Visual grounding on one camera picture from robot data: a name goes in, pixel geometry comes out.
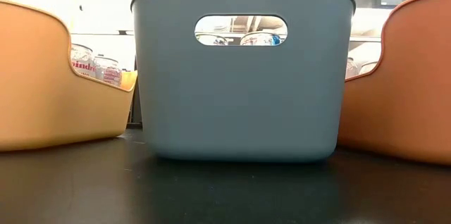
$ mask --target label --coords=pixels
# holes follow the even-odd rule
[[[104,82],[120,87],[121,72],[117,68],[108,67],[104,71]]]
[[[96,76],[96,68],[91,60],[77,60],[72,59],[72,66],[81,75],[86,75],[89,77]]]

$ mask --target storage bin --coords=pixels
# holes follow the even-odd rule
[[[408,0],[393,10],[380,61],[345,83],[339,144],[451,164],[450,2]]]
[[[336,145],[354,0],[133,0],[144,136],[158,155],[315,161]],[[206,15],[274,15],[278,46],[206,46]]]
[[[56,17],[0,0],[0,151],[115,137],[127,124],[127,89],[75,72],[70,34]]]

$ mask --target black countertop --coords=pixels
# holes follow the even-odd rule
[[[451,168],[338,149],[317,164],[158,159],[121,139],[0,154],[0,223],[449,224]]]

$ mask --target gray-blue storage bin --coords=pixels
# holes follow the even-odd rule
[[[133,0],[144,136],[158,155],[316,161],[336,145],[354,0]],[[206,46],[206,15],[275,15],[278,46]]]

